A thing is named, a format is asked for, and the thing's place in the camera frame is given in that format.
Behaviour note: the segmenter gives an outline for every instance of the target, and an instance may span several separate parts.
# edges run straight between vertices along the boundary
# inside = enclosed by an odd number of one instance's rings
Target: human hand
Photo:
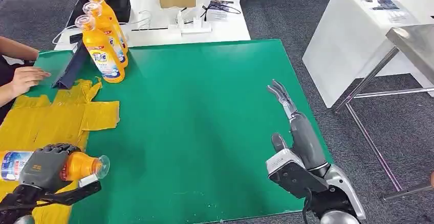
[[[39,81],[51,76],[39,67],[27,66],[15,69],[13,80],[7,85],[13,98],[29,91],[30,87],[39,84]]]

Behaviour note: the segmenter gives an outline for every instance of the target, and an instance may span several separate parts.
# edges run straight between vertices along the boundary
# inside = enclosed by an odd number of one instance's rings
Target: plastic bottle
[[[75,25],[83,30],[83,43],[95,65],[107,82],[117,83],[125,78],[125,71],[118,59],[109,38],[95,27],[95,18],[90,15],[79,16]]]
[[[32,151],[0,151],[2,159],[2,176],[4,181],[17,181]],[[82,179],[91,174],[98,178],[104,178],[110,169],[110,160],[107,156],[93,158],[83,152],[73,152],[60,172],[59,177],[63,181],[74,181]]]
[[[83,12],[87,15],[91,15],[95,18],[95,27],[98,30],[104,32],[113,49],[115,50],[119,61],[122,66],[126,66],[128,64],[128,57],[123,53],[121,44],[119,42],[118,35],[116,34],[116,30],[110,20],[106,17],[102,17],[102,6],[99,3],[88,2],[83,6]]]
[[[113,9],[105,2],[105,0],[89,0],[90,2],[99,3],[102,7],[102,15],[101,17],[108,18],[110,22],[112,23],[113,27],[116,30],[116,33],[119,37],[119,42],[121,43],[122,51],[124,55],[126,56],[126,53],[128,52],[128,45],[126,44],[125,36],[122,32],[122,29],[119,25],[118,19],[116,18],[116,14],[113,11]],[[123,63],[123,67],[125,68],[128,65],[128,62]]]

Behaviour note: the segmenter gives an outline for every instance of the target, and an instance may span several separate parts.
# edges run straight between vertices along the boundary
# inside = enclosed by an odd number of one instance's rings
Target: white cable
[[[147,12],[147,13],[149,14],[149,17],[144,18],[144,19],[141,19],[141,20],[139,20],[139,21],[137,21],[137,22],[133,22],[133,23],[119,22],[119,25],[134,25],[134,24],[138,24],[138,23],[140,23],[140,22],[143,22],[143,21],[145,21],[145,20],[148,20],[147,23],[139,25],[138,29],[139,29],[139,30],[142,30],[143,26],[146,26],[146,25],[147,25],[147,30],[149,30],[149,28],[150,28],[150,21],[151,21],[151,19],[152,19],[152,14],[151,14],[151,12],[149,12],[148,10],[142,10],[142,11],[139,12],[139,14],[142,14],[142,13],[144,13],[144,12]],[[78,27],[76,27],[75,25],[72,25],[72,26],[68,26],[68,27],[64,28],[62,31],[59,32],[59,34],[56,35],[56,37],[53,38],[53,40],[51,41],[51,43],[52,43],[52,44],[70,44],[70,43],[64,43],[64,42],[59,42],[59,41],[58,41],[58,42],[54,42],[54,41],[55,41],[59,36],[61,36],[61,34],[62,34],[63,32],[65,32],[66,30],[69,30],[69,29],[71,29],[71,28],[78,28]]]
[[[66,27],[66,28],[64,28],[61,32],[59,32],[59,34],[57,34],[56,35],[56,37],[54,37],[53,38],[53,40],[51,41],[51,43],[52,44],[63,44],[63,42],[54,42],[63,32],[65,32],[66,30],[68,30],[68,29],[71,29],[71,28],[73,28],[73,27],[75,27],[75,28],[77,28],[75,25],[72,25],[72,26],[68,26],[68,27]]]

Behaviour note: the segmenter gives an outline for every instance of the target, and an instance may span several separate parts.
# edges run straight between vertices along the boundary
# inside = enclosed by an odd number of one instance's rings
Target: gray carpet
[[[367,221],[363,223],[432,223],[434,191],[385,203],[380,195],[393,186],[347,111],[326,109],[301,58],[329,0],[242,0],[252,39],[280,38],[308,98],[335,163],[352,180]],[[0,35],[39,49],[64,27],[74,0],[0,1]],[[25,21],[31,14],[32,19]],[[410,75],[376,78],[366,91],[419,87]],[[434,169],[434,103],[428,94],[355,100],[367,130],[402,187],[428,179]],[[310,223],[318,223],[308,216]],[[302,223],[300,213],[230,223]]]

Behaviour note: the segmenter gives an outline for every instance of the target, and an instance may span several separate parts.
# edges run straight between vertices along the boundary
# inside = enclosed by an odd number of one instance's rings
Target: person's arm
[[[29,91],[30,87],[38,85],[39,81],[49,76],[50,73],[38,67],[27,66],[15,69],[13,80],[0,86],[0,107]]]
[[[39,51],[16,42],[14,40],[0,36],[0,54],[22,60],[35,61]]]

